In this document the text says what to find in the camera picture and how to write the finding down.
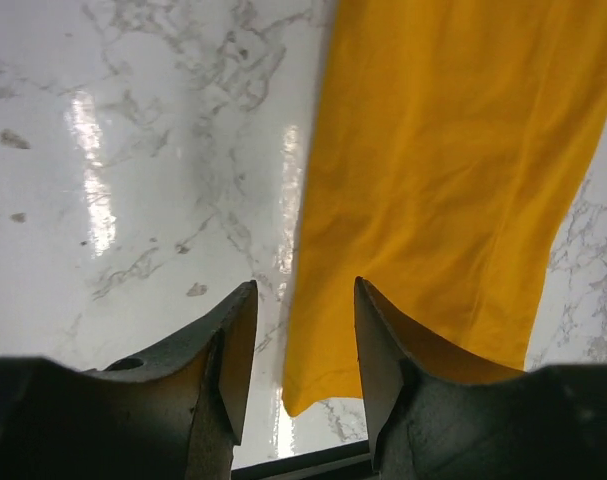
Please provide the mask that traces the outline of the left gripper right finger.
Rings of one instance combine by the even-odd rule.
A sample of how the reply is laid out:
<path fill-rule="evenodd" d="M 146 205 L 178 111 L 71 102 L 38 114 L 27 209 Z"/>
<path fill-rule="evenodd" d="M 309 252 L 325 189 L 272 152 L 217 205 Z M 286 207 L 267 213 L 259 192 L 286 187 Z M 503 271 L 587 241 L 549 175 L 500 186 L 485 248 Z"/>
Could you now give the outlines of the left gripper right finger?
<path fill-rule="evenodd" d="M 373 470 L 381 479 L 418 479 L 407 414 L 436 379 L 485 385 L 523 374 L 473 354 L 404 314 L 370 281 L 354 283 L 354 329 Z"/>

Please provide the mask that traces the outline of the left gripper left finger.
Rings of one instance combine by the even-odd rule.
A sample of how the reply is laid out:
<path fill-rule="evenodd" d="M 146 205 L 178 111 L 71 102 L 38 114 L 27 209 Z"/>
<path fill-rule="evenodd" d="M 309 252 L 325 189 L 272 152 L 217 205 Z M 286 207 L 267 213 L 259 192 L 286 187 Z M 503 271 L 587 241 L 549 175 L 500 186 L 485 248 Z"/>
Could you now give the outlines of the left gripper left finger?
<path fill-rule="evenodd" d="M 228 479 L 246 416 L 258 287 L 240 284 L 203 317 L 91 371 L 109 427 L 85 479 Z"/>

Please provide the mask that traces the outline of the yellow t shirt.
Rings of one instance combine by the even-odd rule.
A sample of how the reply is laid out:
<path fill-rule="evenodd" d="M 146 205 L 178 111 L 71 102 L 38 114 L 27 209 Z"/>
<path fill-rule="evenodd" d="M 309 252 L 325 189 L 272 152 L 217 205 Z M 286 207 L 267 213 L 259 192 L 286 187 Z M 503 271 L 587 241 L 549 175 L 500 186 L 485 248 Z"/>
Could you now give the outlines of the yellow t shirt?
<path fill-rule="evenodd" d="M 607 118 L 607 1 L 343 1 L 301 216 L 282 398 L 362 394 L 353 285 L 518 375 L 552 242 Z"/>

